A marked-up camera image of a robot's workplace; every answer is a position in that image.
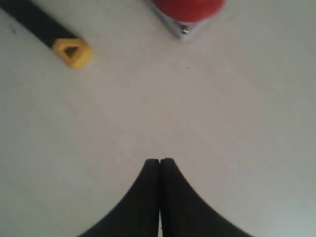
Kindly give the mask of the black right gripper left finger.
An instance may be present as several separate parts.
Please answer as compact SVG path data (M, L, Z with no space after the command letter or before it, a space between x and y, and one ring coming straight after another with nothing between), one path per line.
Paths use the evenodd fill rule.
M120 202L82 237L157 237L159 160L145 161Z

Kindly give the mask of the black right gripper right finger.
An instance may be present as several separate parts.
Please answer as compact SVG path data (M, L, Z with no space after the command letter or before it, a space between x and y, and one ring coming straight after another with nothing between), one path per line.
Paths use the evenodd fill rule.
M164 237L248 237L213 210L172 158L160 161L160 214Z

